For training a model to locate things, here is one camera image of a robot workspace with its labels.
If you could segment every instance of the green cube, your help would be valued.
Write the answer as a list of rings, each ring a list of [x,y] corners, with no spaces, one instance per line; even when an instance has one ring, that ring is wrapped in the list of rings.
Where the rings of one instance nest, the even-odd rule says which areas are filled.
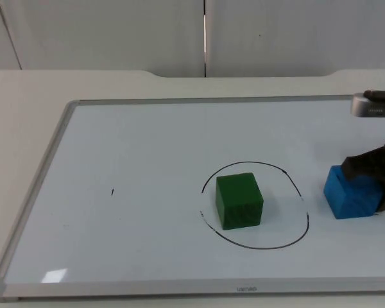
[[[223,230],[259,225],[263,204],[252,173],[217,177],[216,205]]]

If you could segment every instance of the whiteboard logo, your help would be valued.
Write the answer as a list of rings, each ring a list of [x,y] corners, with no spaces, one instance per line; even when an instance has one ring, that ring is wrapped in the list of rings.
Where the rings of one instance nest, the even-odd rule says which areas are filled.
[[[257,287],[238,287],[237,292],[257,292]]]

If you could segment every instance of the drawn circle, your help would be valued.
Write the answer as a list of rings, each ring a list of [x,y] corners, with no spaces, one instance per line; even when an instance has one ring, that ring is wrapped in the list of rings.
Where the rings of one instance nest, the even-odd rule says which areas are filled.
[[[229,164],[229,165],[226,165],[220,169],[218,169],[216,172],[214,172],[211,176],[209,176],[209,178],[207,179],[207,181],[204,183],[204,186],[201,190],[201,193],[202,194],[205,194],[205,192],[207,192],[209,190],[209,184],[211,182],[211,180],[215,180],[215,177],[216,176],[220,176],[220,175],[223,175],[223,171],[225,171],[226,169],[230,169],[232,166],[236,166],[236,165],[240,165],[240,168],[242,169],[242,166],[243,165],[248,165],[248,164],[257,164],[257,165],[263,165],[263,166],[266,166],[268,168],[270,168],[271,170],[274,170],[274,171],[278,171],[279,173],[283,173],[283,175],[287,178],[287,181],[286,183],[284,184],[284,186],[282,187],[285,187],[285,190],[286,192],[291,189],[292,190],[292,194],[295,195],[292,196],[288,202],[286,202],[286,209],[291,209],[293,211],[293,213],[298,213],[299,215],[299,211],[301,210],[299,207],[297,207],[297,205],[300,205],[301,203],[304,203],[304,199],[302,198],[302,195],[301,195],[301,192],[300,190],[298,189],[298,187],[296,186],[296,184],[294,183],[293,179],[290,177],[290,175],[288,174],[288,172],[285,170],[285,169],[282,169],[281,167],[278,167],[276,165],[273,165],[273,164],[269,164],[269,163],[266,163],[266,162],[258,162],[258,161],[241,161],[241,162],[234,162],[232,164]],[[268,205],[268,200],[269,197],[267,197],[267,200],[266,198],[264,197],[264,210],[263,210],[263,215],[262,215],[262,219],[264,217],[264,211],[265,211],[265,207],[266,207],[266,204]],[[213,204],[212,206],[214,212],[216,212],[216,209],[215,209],[215,206]],[[237,246],[240,246],[240,247],[243,247],[243,248],[247,248],[247,249],[252,249],[252,250],[276,250],[276,249],[281,249],[281,248],[285,248],[285,247],[288,247],[288,246],[292,246],[296,243],[298,243],[299,241],[301,241],[308,233],[309,231],[309,215],[308,215],[308,212],[305,212],[305,217],[302,218],[303,221],[305,222],[302,223],[302,226],[300,226],[300,230],[298,230],[297,232],[299,232],[298,236],[294,236],[292,240],[290,241],[287,241],[286,243],[280,243],[280,244],[277,244],[277,245],[270,245],[270,246],[253,246],[253,245],[249,245],[249,244],[244,244],[242,243],[242,241],[237,241],[235,239],[232,239],[232,236],[231,236],[231,231],[233,232],[240,232],[241,235],[243,236],[246,236],[247,234],[251,234],[252,236],[257,236],[259,237],[259,232],[262,232],[262,231],[265,231],[266,229],[263,228],[263,223],[261,222],[261,225],[260,226],[257,226],[257,227],[250,227],[250,228],[244,228],[244,229],[235,229],[235,230],[228,230],[228,231],[224,231],[223,234],[219,231],[217,231],[217,229],[214,227],[215,224],[214,223],[210,223],[209,222],[209,219],[206,217],[206,214],[208,213],[203,213],[202,211],[200,212],[201,213],[201,217],[203,218],[204,222],[207,224],[207,226],[213,230],[218,236],[220,236],[222,239],[232,243],[232,244],[235,244]],[[285,232],[285,230],[278,230],[275,231],[274,233],[274,241],[276,238],[279,238],[281,234],[283,234]]]

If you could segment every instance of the whiteboard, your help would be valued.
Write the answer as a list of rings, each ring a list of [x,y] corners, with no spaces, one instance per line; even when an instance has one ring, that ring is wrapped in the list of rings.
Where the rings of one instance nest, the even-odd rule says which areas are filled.
[[[336,220],[323,195],[332,165],[384,143],[385,119],[352,116],[349,99],[73,102],[0,296],[385,291],[385,212]],[[261,224],[223,231],[216,177],[244,172]],[[251,250],[208,225],[246,246],[300,240]]]

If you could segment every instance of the blue block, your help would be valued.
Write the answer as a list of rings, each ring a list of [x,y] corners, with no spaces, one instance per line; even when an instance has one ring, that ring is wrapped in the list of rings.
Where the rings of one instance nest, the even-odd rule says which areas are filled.
[[[331,167],[323,193],[336,219],[372,216],[383,195],[378,181],[370,176],[348,181],[341,166]]]

